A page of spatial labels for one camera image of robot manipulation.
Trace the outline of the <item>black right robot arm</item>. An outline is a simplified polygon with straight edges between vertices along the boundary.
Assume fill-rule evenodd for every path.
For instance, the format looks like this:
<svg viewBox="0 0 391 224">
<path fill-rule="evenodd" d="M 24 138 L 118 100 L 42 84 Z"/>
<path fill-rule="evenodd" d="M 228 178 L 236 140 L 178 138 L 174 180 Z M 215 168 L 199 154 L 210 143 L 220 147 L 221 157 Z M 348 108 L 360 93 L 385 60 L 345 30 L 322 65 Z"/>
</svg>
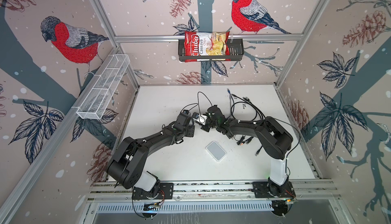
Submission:
<svg viewBox="0 0 391 224">
<path fill-rule="evenodd" d="M 229 139 L 236 135 L 257 138 L 271 157 L 268 181 L 276 186 L 283 186 L 288 182 L 286 156 L 291 150 L 293 137 L 275 118 L 266 117 L 258 121 L 227 119 L 216 105 L 208 108 L 203 115 L 194 113 L 193 117 L 202 125 L 202 130 L 207 132 L 213 128 Z"/>
</svg>

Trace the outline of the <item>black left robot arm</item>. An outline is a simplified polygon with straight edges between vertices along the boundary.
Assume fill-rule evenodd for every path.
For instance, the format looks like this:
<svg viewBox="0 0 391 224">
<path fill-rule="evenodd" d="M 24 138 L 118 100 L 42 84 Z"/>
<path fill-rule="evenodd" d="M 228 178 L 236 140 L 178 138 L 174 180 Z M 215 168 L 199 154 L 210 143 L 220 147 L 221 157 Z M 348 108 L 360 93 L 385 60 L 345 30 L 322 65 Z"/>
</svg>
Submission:
<svg viewBox="0 0 391 224">
<path fill-rule="evenodd" d="M 136 187 L 156 195 L 160 180 L 144 170 L 147 158 L 165 147 L 181 144 L 185 137 L 193 137 L 194 130 L 194 120 L 184 110 L 176 121 L 163 126 L 156 134 L 138 139 L 127 137 L 109 160 L 106 172 L 125 189 Z"/>
</svg>

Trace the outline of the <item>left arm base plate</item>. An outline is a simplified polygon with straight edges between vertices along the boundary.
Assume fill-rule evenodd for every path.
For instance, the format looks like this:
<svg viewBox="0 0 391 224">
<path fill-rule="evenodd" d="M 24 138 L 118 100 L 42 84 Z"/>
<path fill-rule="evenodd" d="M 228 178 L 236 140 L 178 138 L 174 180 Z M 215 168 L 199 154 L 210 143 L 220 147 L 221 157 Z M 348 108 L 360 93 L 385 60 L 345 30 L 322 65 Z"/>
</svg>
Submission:
<svg viewBox="0 0 391 224">
<path fill-rule="evenodd" d="M 150 191 L 134 187 L 133 200 L 171 200 L 173 198 L 174 184 L 157 182 Z"/>
</svg>

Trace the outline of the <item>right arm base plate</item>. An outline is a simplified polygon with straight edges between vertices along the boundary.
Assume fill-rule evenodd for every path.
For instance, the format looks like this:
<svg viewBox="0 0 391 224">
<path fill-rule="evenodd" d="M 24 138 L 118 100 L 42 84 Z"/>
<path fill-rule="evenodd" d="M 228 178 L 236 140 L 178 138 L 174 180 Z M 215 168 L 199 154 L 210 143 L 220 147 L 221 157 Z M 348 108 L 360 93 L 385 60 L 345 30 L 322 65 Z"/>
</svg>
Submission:
<svg viewBox="0 0 391 224">
<path fill-rule="evenodd" d="M 292 183 L 287 180 L 283 185 L 279 186 L 272 181 L 253 182 L 251 191 L 257 199 L 268 198 L 296 198 L 296 194 Z"/>
</svg>

